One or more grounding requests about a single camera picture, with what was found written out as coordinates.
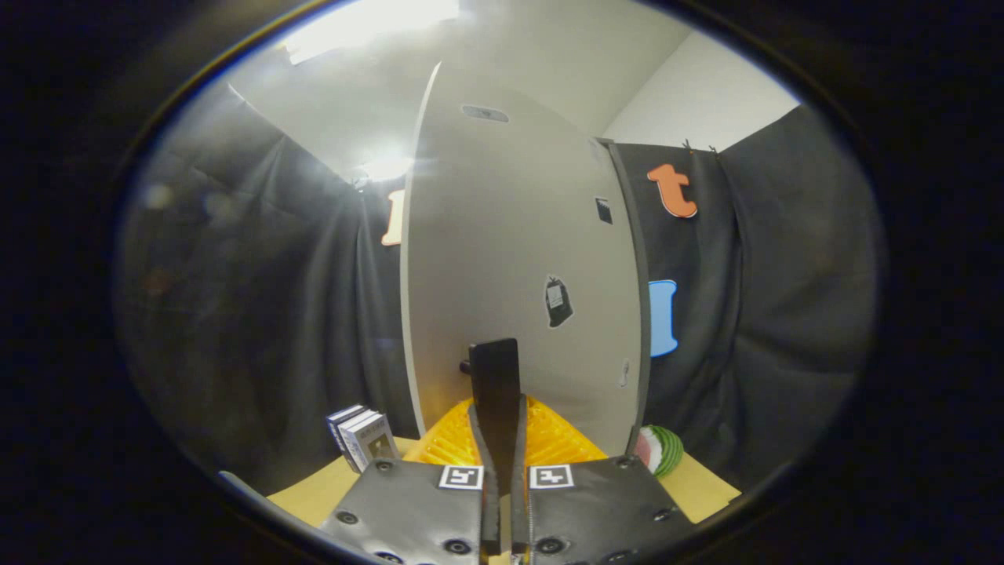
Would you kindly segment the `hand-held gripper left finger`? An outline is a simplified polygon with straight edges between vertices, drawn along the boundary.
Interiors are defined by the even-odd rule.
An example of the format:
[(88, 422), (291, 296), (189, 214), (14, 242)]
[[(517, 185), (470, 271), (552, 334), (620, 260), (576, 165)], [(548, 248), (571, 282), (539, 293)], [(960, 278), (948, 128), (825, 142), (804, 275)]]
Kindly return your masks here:
[(375, 457), (320, 530), (391, 564), (487, 564), (501, 550), (498, 479), (470, 402), (459, 411), (474, 464)]

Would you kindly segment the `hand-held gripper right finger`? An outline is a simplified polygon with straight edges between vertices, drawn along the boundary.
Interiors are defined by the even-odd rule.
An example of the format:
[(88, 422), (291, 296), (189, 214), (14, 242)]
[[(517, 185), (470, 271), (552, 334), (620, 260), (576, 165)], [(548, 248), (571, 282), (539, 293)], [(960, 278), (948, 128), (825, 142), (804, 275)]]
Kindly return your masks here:
[(534, 407), (521, 396), (510, 487), (515, 564), (659, 563), (695, 532), (635, 455), (531, 465)]

